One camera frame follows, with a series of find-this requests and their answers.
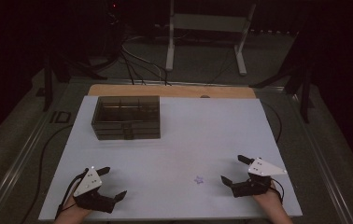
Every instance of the star-shaped object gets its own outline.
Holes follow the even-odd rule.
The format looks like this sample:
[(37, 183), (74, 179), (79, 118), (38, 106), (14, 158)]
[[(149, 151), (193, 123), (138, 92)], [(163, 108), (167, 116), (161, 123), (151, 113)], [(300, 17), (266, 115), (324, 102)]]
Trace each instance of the star-shaped object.
[(201, 176), (196, 176), (196, 178), (194, 179), (194, 181), (199, 185), (199, 184), (203, 184), (204, 180)]

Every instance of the floor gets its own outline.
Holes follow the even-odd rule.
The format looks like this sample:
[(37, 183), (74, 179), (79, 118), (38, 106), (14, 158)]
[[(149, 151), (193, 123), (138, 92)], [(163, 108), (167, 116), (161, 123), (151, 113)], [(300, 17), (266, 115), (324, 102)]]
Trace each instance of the floor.
[[(231, 39), (202, 39), (198, 41), (188, 36), (176, 42), (174, 70), (167, 75), (169, 83), (227, 86), (255, 84), (276, 74), (293, 44), (293, 37), (288, 35), (249, 35), (243, 50), (247, 75), (240, 76), (233, 58)], [(133, 64), (137, 73), (133, 74), (135, 84), (143, 84), (142, 80), (151, 85), (164, 84), (162, 78), (165, 78), (165, 73), (159, 66), (165, 66), (166, 38), (149, 40), (133, 36), (124, 44), (124, 50), (127, 63), (138, 64)], [(130, 54), (150, 63), (137, 60)], [(98, 63), (101, 59), (93, 58), (92, 61)], [(43, 87), (43, 72), (37, 74), (33, 79), (32, 90), (0, 126), (0, 223), (21, 223), (24, 216), (24, 223), (43, 223), (37, 217), (70, 132), (67, 126), (73, 124), (82, 98), (94, 83), (131, 84), (126, 61), (122, 58), (98, 73), (108, 77), (105, 81), (84, 77), (74, 69), (71, 69), (71, 74), (73, 76), (69, 83), (54, 81), (54, 102), (47, 113), (42, 112), (44, 99), (35, 96)], [(262, 101), (304, 213), (302, 217), (294, 217), (293, 222), (353, 223), (351, 150), (322, 102), (319, 90), (312, 86), (310, 123), (307, 124), (298, 112), (299, 95), (286, 95), (282, 91), (287, 81), (287, 78), (278, 80), (255, 92)], [(52, 115), (59, 112), (70, 113), (70, 120), (66, 123), (51, 121)], [(159, 223), (248, 222), (268, 223), (265, 218), (165, 220)]]

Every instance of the dark background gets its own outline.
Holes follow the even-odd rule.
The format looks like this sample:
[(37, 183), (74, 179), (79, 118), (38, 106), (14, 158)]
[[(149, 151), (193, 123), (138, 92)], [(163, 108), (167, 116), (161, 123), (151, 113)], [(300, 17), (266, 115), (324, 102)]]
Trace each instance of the dark background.
[[(0, 1), (0, 123), (30, 90), (32, 76), (42, 69), (44, 34), (72, 58), (84, 60), (87, 56), (89, 44), (82, 42), (86, 38), (76, 35), (85, 33), (79, 30), (84, 25), (76, 26), (70, 20), (70, 6), (80, 6), (79, 2)], [(168, 22), (167, 1), (116, 3), (120, 17), (138, 33), (154, 36), (154, 23)], [(181, 0), (178, 10), (194, 12), (197, 4), (202, 13), (236, 15), (241, 1), (226, 6), (223, 1)], [(88, 10), (98, 14), (100, 21), (104, 15), (98, 8)], [(353, 1), (261, 1), (251, 28), (256, 33), (297, 35), (281, 71), (307, 61), (315, 63), (313, 83), (353, 150)]]

